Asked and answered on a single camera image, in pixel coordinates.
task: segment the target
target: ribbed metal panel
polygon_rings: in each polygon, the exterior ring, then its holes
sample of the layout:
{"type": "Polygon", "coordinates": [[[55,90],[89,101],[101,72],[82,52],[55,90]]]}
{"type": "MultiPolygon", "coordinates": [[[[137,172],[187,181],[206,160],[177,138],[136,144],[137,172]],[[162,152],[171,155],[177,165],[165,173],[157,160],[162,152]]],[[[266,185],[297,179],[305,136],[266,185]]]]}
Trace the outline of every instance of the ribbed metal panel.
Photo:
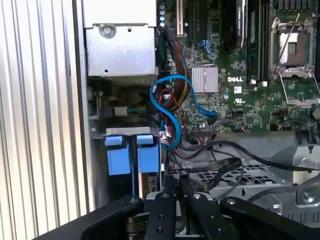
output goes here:
{"type": "Polygon", "coordinates": [[[0,0],[0,33],[0,239],[30,240],[89,209],[72,1],[0,0]]]}

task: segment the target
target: dell logo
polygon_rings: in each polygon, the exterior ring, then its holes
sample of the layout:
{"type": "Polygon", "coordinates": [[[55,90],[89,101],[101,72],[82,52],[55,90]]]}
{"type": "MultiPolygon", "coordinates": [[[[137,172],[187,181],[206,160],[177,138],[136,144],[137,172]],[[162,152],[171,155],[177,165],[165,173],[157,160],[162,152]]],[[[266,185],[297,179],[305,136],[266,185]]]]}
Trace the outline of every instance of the dell logo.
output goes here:
{"type": "Polygon", "coordinates": [[[228,83],[232,83],[232,82],[234,82],[234,83],[242,83],[243,80],[242,80],[242,77],[228,76],[228,83]]]}

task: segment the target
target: motherboard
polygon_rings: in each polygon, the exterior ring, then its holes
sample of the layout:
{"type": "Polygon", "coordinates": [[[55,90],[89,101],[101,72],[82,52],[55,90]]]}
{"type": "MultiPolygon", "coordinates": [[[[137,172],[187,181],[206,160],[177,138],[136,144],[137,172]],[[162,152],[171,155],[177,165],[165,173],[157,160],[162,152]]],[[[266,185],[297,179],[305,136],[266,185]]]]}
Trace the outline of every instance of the motherboard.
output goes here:
{"type": "MultiPolygon", "coordinates": [[[[183,19],[177,18],[177,8],[162,7],[165,27],[178,30],[180,24],[197,102],[216,111],[217,121],[235,123],[246,132],[300,128],[295,121],[317,127],[312,121],[318,120],[320,103],[314,76],[317,1],[185,0],[183,19]]],[[[168,59],[165,71],[174,74],[168,59]]],[[[191,96],[182,109],[186,132],[212,130],[191,96]]],[[[242,132],[234,124],[215,130],[242,132]]]]}

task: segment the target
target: aluminum heatsink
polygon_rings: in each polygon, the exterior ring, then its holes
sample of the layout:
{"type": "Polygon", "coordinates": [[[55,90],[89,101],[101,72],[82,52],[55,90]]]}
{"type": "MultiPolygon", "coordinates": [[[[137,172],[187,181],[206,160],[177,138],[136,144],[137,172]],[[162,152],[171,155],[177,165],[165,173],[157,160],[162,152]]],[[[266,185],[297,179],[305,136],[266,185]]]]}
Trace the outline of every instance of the aluminum heatsink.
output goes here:
{"type": "Polygon", "coordinates": [[[196,94],[218,92],[218,67],[193,67],[192,86],[196,94]]]}

